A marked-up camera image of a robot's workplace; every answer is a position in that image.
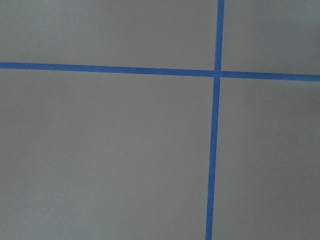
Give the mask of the blue tape strip crosswise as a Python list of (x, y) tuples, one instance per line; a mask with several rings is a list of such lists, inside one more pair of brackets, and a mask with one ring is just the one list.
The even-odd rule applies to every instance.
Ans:
[(176, 69), (176, 68), (150, 68), (128, 66), (103, 66), (103, 65), (79, 65), (79, 64), (55, 64), (55, 63), (25, 63), (25, 62), (1, 62), (1, 69), (15, 70), (41, 70), (41, 71), (67, 71), (89, 73), (115, 73), (115, 74), (138, 74), (160, 76), (184, 76), (184, 77), (214, 77), (234, 79), (259, 79), (259, 80), (282, 80), (300, 82), (319, 82), (319, 75), (292, 74), (292, 73), (268, 73), (247, 71), (220, 71), (200, 69)]

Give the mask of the blue tape strip lengthwise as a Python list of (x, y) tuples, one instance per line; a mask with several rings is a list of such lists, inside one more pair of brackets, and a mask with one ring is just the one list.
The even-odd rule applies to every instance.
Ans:
[(206, 226), (205, 226), (206, 240), (211, 240), (213, 237), (215, 177), (216, 177), (216, 160), (217, 160), (217, 144), (218, 144), (224, 13), (225, 13), (225, 1), (219, 0), (217, 2), (217, 24), (216, 24), (216, 40), (215, 40), (215, 56), (214, 56), (214, 73), (213, 73), (210, 152), (209, 152), (207, 208), (206, 208)]

